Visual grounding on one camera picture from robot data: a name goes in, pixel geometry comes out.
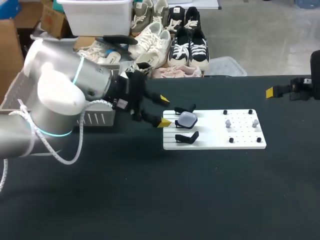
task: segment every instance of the cardboard box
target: cardboard box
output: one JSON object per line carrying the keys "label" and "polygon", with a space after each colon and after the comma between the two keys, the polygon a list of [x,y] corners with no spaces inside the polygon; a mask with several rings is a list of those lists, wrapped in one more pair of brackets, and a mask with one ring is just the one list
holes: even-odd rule
{"label": "cardboard box", "polygon": [[52,2],[43,5],[41,28],[51,36],[61,39],[70,31],[70,27],[66,15],[53,10],[52,6]]}
{"label": "cardboard box", "polygon": [[88,47],[94,43],[96,36],[80,36],[73,46],[73,50],[77,51],[79,48]]}
{"label": "cardboard box", "polygon": [[12,19],[0,20],[0,102],[24,66],[17,29]]}
{"label": "cardboard box", "polygon": [[14,24],[19,35],[23,56],[26,57],[33,40],[30,35],[40,22],[43,4],[41,2],[20,2],[21,11],[15,16]]}

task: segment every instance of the black table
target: black table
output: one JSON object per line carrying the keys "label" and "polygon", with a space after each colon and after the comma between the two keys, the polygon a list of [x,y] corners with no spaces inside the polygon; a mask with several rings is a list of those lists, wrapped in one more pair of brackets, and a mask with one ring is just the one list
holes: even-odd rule
{"label": "black table", "polygon": [[[165,151],[162,129],[119,113],[106,133],[85,133],[74,165],[9,160],[0,239],[319,239],[320,101],[265,98],[293,77],[151,80],[171,109],[255,109],[266,149]],[[74,134],[63,157],[77,145]]]}

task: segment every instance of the white plastic storage bin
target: white plastic storage bin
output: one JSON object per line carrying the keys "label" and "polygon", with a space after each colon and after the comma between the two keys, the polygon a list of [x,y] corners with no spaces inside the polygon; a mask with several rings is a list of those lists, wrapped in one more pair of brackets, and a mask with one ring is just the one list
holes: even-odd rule
{"label": "white plastic storage bin", "polygon": [[57,0],[75,36],[130,33],[132,0]]}

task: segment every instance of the gray floor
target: gray floor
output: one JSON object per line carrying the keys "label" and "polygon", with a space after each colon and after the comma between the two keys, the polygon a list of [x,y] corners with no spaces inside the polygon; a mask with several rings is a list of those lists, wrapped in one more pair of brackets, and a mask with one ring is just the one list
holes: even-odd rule
{"label": "gray floor", "polygon": [[320,9],[293,0],[221,0],[222,10],[200,10],[211,58],[230,56],[254,75],[310,74],[320,49]]}

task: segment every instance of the metal tray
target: metal tray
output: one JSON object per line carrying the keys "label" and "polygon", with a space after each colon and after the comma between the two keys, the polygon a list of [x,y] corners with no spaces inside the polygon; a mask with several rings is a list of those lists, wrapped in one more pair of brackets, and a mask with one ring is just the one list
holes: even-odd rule
{"label": "metal tray", "polygon": [[[119,74],[120,65],[110,64],[104,65],[112,71],[112,77],[116,78]],[[0,114],[9,114],[14,110],[20,109],[18,99],[21,99],[23,103],[28,107],[28,110],[32,110],[32,106],[37,96],[37,85],[30,81],[28,77],[21,71],[12,81],[8,91],[5,94],[4,100],[0,105]],[[114,124],[116,111],[109,108],[104,104],[96,104],[90,106],[84,115],[85,127],[107,127]]]}

